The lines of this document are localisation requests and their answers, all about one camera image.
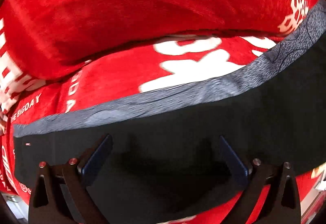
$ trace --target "gray fabric trim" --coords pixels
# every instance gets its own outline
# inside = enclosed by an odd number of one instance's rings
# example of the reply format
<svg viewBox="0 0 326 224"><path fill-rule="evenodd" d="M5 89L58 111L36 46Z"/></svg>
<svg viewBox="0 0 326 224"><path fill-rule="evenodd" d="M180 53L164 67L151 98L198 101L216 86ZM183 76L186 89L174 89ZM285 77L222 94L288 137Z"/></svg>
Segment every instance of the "gray fabric trim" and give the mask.
<svg viewBox="0 0 326 224"><path fill-rule="evenodd" d="M29 125L14 125L14 136L19 138L95 127L239 95L260 86L284 70L315 44L325 31L326 1L319 0L296 31L235 72L205 81L135 94L79 111L46 116Z"/></svg>

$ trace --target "white logo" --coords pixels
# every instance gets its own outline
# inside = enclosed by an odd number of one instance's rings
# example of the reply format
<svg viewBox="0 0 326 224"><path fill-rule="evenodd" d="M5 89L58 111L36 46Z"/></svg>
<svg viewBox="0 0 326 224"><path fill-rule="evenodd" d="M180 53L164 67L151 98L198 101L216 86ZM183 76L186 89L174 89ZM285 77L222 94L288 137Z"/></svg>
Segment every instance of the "white logo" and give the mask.
<svg viewBox="0 0 326 224"><path fill-rule="evenodd" d="M220 38L211 37L203 40L196 40L192 44L180 46L177 41L167 41L154 44L154 49L158 53L168 55L182 55L188 52L203 52L212 50L222 43Z"/></svg>
<svg viewBox="0 0 326 224"><path fill-rule="evenodd" d="M0 30L4 28L4 20L0 20ZM4 32L0 34L0 49L5 45ZM6 51L0 57L0 103L1 109L7 113L17 102L23 90L35 90L45 85L45 80L34 79L24 74Z"/></svg>
<svg viewBox="0 0 326 224"><path fill-rule="evenodd" d="M4 181L4 176L3 176L1 170L0 170L0 181L2 181L1 183L2 183L3 187L4 187L7 191L11 192L10 188L6 185L6 182Z"/></svg>
<svg viewBox="0 0 326 224"><path fill-rule="evenodd" d="M306 0L291 0L291 8L293 13L286 16L284 21L278 26L281 33L290 34L298 28L309 10Z"/></svg>
<svg viewBox="0 0 326 224"><path fill-rule="evenodd" d="M3 166L4 169L6 171L6 175L7 175L7 179L9 181L9 183L11 184L11 186L17 191L16 185L14 183L14 179L12 177L11 171L10 171L10 166L9 166L9 162L8 162L8 158L7 158L7 154L6 154L6 150L4 148L4 146L1 147L2 149L2 161L3 161Z"/></svg>
<svg viewBox="0 0 326 224"><path fill-rule="evenodd" d="M28 194L31 194L32 193L32 190L29 189L29 188L27 188L27 186L25 184L19 183L19 185L20 185L20 187L21 187L21 189L22 189L22 191L24 193L28 193Z"/></svg>
<svg viewBox="0 0 326 224"><path fill-rule="evenodd" d="M139 90L140 92L146 92L185 83L203 81L224 76L244 67L244 65L228 62L229 57L230 55L227 51L219 49L205 55L198 62L194 60L165 61L160 66L172 73L172 75L146 82L139 87Z"/></svg>
<svg viewBox="0 0 326 224"><path fill-rule="evenodd" d="M75 99L71 99L70 96L74 95L76 93L76 91L78 90L79 87L79 78L82 74L82 70L78 71L75 75L73 75L73 77L71 78L71 86L69 87L68 90L68 98L69 100L66 101L67 107L66 107L66 111L65 113L69 112L71 110L71 108L76 104L76 100Z"/></svg>
<svg viewBox="0 0 326 224"><path fill-rule="evenodd" d="M39 95L37 95L31 100L31 102L27 102L22 108L20 108L17 112L15 112L12 117L11 117L11 122L15 121L16 118L18 118L19 116L21 116L23 113L27 112L31 107L34 106L34 104L39 103L40 101L40 96L42 93L40 93Z"/></svg>
<svg viewBox="0 0 326 224"><path fill-rule="evenodd" d="M271 49L276 45L276 43L274 41L272 41L266 37L264 37L263 39L259 39L254 36L246 36L246 37L241 37L241 38L259 48ZM257 50L251 50L251 51L254 55L256 55L258 57L263 54L263 52L260 52Z"/></svg>

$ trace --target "black metal bracket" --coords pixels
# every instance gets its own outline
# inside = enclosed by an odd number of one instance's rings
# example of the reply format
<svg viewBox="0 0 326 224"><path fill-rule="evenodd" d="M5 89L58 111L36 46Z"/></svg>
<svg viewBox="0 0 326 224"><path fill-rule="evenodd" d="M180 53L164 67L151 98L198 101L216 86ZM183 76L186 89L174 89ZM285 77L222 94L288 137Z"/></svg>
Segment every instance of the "black metal bracket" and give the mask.
<svg viewBox="0 0 326 224"><path fill-rule="evenodd" d="M263 208L255 224L300 224L301 208L299 191L295 179L294 171L289 162L284 162L281 166L263 164L259 159L253 159L253 169L251 175L246 173L248 168L237 157L235 151L222 138L224 148L223 157L233 175L240 176L240 183L248 186L243 191L241 197L225 217L221 224L245 224L249 219L263 187L270 184L270 190L264 202Z"/></svg>
<svg viewBox="0 0 326 224"><path fill-rule="evenodd" d="M86 191L112 150L112 137L105 135L80 158L50 166L40 163L39 176L29 205L30 224L76 224L60 185L65 184L84 224L109 224Z"/></svg>

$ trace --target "red fleece blanket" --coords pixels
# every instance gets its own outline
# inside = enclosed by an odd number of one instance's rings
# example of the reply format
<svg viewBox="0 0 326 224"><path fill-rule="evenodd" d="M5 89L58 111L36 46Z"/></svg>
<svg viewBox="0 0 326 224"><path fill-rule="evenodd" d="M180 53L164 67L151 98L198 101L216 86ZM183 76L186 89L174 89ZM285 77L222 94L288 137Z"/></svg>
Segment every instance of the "red fleece blanket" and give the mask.
<svg viewBox="0 0 326 224"><path fill-rule="evenodd" d="M148 90L221 76L250 63L275 45L268 38L233 37L206 39L168 38L153 45L139 45L90 62L67 79L26 92L9 114L7 133L2 137L3 160L12 190L28 203L31 190L14 177L15 152L13 124L29 124L44 116L91 107ZM311 172L297 177L303 199L316 179ZM262 207L268 188L250 218ZM239 195L228 203L201 213L181 223L216 224L230 211Z"/></svg>
<svg viewBox="0 0 326 224"><path fill-rule="evenodd" d="M289 34L316 2L5 0L0 103L9 121L0 141L0 191L17 193L26 202L31 193L13 174L12 124L237 70L273 46L264 36ZM144 42L176 33L209 37ZM298 177L301 199L314 182L309 173ZM237 198L183 222L217 224Z"/></svg>

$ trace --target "metal pin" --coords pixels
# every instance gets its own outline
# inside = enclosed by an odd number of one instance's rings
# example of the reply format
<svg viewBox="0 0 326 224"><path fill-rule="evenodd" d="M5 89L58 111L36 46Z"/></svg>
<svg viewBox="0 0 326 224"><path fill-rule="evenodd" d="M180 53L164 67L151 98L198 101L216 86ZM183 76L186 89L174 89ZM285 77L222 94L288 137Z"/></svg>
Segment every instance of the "metal pin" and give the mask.
<svg viewBox="0 0 326 224"><path fill-rule="evenodd" d="M76 164L77 163L77 158L71 158L70 160L69 160L69 164L70 165L74 165L74 164Z"/></svg>
<svg viewBox="0 0 326 224"><path fill-rule="evenodd" d="M260 160L260 159L254 159L252 162L253 162L253 164L255 164L256 166L261 165L261 160Z"/></svg>
<svg viewBox="0 0 326 224"><path fill-rule="evenodd" d="M39 164L40 168L44 168L46 166L46 162L45 161L41 161Z"/></svg>
<svg viewBox="0 0 326 224"><path fill-rule="evenodd" d="M287 169L290 169L291 168L290 162L285 162L284 167L287 168Z"/></svg>

